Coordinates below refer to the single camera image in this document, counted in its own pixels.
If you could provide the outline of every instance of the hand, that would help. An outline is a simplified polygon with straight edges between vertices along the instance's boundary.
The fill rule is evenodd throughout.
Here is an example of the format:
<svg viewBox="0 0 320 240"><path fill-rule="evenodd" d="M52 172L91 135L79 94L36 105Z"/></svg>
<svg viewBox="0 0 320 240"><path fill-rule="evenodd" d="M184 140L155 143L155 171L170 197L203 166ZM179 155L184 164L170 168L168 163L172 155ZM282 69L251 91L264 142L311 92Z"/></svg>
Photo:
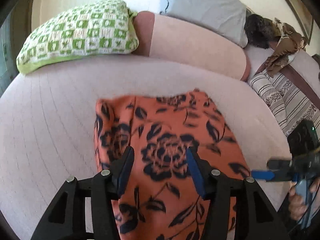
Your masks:
<svg viewBox="0 0 320 240"><path fill-rule="evenodd" d="M311 193L316 192L316 190L319 186L319 183L320 183L320 178L315 179L315 181L312 183L312 185L310 186L310 189L309 189ZM308 207L305 205L303 198L300 195L296 194L295 187L292 187L290 189L289 202L290 202L290 204L289 204L290 217L296 221L300 220L301 217L303 216L303 214L306 212Z"/></svg>

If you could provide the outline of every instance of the pillow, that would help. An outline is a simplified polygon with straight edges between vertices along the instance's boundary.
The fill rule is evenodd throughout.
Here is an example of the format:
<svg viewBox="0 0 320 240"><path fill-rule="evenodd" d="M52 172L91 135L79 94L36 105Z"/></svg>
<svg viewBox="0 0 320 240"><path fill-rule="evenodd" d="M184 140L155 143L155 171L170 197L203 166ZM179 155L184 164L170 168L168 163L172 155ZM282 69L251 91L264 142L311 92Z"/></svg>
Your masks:
<svg viewBox="0 0 320 240"><path fill-rule="evenodd" d="M133 16L121 0L103 0L60 13L27 38L17 56L18 70L27 74L55 62L131 53L139 44Z"/></svg>
<svg viewBox="0 0 320 240"><path fill-rule="evenodd" d="M138 13L133 26L139 38L133 54L188 64L242 81L249 76L251 67L244 50L217 33L147 11Z"/></svg>
<svg viewBox="0 0 320 240"><path fill-rule="evenodd" d="M244 48L246 6L239 0L167 0L161 14L205 27Z"/></svg>

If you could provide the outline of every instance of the orange floral fabric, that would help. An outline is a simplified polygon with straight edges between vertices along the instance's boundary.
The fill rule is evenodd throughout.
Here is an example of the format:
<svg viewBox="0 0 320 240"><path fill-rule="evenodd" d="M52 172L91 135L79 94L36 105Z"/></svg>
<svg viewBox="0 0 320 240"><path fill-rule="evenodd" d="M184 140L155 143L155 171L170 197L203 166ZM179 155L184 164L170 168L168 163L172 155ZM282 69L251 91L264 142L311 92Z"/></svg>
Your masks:
<svg viewBox="0 0 320 240"><path fill-rule="evenodd" d="M188 147L197 146L202 159L229 177L249 175L236 138L214 102L199 90L174 97L99 99L96 114L98 171L109 168L127 146L134 149L128 186L113 202L121 239L200 239L209 202L195 190ZM230 229L234 206L231 198Z"/></svg>

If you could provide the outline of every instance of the pink pillow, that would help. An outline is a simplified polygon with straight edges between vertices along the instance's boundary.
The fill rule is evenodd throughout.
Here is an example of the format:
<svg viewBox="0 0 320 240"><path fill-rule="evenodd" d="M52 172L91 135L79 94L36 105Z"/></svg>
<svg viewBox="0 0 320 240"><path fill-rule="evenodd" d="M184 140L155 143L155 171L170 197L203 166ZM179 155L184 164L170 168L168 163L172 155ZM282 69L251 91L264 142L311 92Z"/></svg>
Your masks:
<svg viewBox="0 0 320 240"><path fill-rule="evenodd" d="M250 74L244 50L210 30L147 11L138 13L133 25L140 42L134 54L197 66L242 81Z"/></svg>

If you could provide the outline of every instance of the mattress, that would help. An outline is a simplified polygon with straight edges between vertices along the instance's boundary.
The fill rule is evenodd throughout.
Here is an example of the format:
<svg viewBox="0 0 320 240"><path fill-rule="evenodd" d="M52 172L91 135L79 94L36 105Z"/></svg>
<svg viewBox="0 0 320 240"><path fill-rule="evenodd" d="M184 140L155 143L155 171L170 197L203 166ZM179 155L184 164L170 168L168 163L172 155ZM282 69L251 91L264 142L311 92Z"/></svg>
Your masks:
<svg viewBox="0 0 320 240"><path fill-rule="evenodd" d="M170 96L206 91L225 116L251 169L290 158L276 119L244 82L189 65L135 55L96 56L19 74L0 98L0 209L21 240L30 239L69 175L96 173L95 103L124 94ZM276 209L289 183L259 182ZM92 231L90 202L87 230Z"/></svg>

